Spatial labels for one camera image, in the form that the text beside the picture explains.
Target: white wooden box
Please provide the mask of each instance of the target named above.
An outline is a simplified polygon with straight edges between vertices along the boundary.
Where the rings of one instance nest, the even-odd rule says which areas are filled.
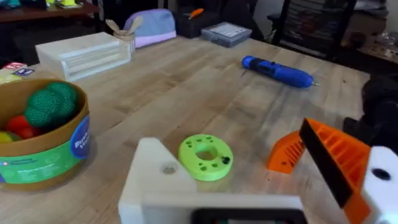
[[[40,64],[66,81],[75,81],[131,60],[130,45],[104,32],[36,45]]]

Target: purple bag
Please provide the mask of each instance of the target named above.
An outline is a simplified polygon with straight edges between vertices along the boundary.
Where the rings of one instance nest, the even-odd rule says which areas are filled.
[[[142,25],[135,31],[135,47],[158,43],[177,36],[175,32],[175,22],[172,13],[167,9],[152,9],[148,11],[136,12],[129,17],[124,24],[124,30],[131,27],[133,20],[141,16]]]

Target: blue screwdriver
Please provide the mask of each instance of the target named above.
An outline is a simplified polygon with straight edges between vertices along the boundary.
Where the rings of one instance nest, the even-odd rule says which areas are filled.
[[[257,71],[297,88],[308,88],[312,85],[320,86],[320,84],[313,79],[312,75],[307,72],[275,62],[269,62],[261,58],[246,56],[242,59],[242,65],[246,69]]]

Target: orange 3d printed part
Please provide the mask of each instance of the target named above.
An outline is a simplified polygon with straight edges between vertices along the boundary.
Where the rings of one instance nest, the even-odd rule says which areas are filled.
[[[351,223],[371,213],[361,195],[371,148],[350,135],[305,118],[299,131],[280,139],[267,161],[270,170],[289,174],[308,149],[338,205]]]

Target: clear plastic container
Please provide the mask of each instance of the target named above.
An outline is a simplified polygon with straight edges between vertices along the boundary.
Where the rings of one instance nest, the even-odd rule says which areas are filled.
[[[233,47],[250,37],[252,30],[229,22],[207,27],[201,30],[202,38],[223,47]]]

